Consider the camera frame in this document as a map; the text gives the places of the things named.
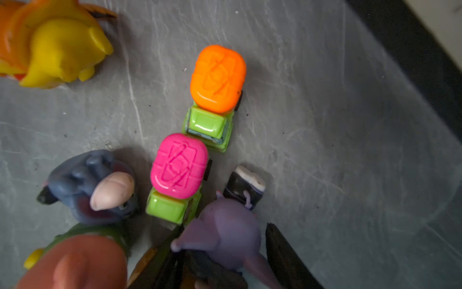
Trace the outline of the green truck pink top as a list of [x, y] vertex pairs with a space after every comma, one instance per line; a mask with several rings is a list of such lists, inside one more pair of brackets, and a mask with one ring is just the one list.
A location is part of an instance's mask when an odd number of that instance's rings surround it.
[[151, 189], [145, 212], [173, 229], [188, 225], [196, 216], [202, 183], [208, 179], [212, 160], [205, 144], [182, 133], [167, 136], [153, 162]]

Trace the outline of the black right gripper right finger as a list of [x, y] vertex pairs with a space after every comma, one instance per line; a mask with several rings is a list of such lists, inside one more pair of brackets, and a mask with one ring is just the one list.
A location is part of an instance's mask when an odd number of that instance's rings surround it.
[[267, 259], [279, 283], [286, 289], [324, 289], [273, 223], [266, 230]]

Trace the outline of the green truck orange top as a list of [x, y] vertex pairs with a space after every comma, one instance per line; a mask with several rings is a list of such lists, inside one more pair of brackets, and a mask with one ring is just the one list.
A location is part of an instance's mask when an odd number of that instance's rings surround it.
[[182, 132], [209, 149], [226, 152], [246, 74], [244, 58], [236, 51], [220, 45], [203, 49], [191, 76], [193, 105], [186, 113]]

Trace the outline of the orange fox toy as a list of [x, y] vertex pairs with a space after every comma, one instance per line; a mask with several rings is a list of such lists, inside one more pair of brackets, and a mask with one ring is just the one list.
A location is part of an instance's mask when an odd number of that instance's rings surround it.
[[114, 51], [98, 21], [117, 17], [79, 1], [1, 1], [1, 76], [39, 89], [90, 79]]

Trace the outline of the purple eared figure toy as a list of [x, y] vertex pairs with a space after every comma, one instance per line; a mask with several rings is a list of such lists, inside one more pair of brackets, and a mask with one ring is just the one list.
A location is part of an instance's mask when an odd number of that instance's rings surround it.
[[244, 268], [270, 289], [281, 289], [267, 259], [260, 253], [261, 231], [255, 215], [242, 203], [216, 192], [208, 204], [171, 242], [173, 252], [198, 250], [228, 270]]

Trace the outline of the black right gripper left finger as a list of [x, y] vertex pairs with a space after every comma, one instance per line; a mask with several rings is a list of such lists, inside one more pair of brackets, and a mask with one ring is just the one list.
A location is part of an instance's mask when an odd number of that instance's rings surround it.
[[193, 289], [195, 277], [186, 265], [185, 252], [171, 251], [171, 242], [184, 230], [177, 226], [165, 241], [150, 248], [128, 279], [128, 289]]

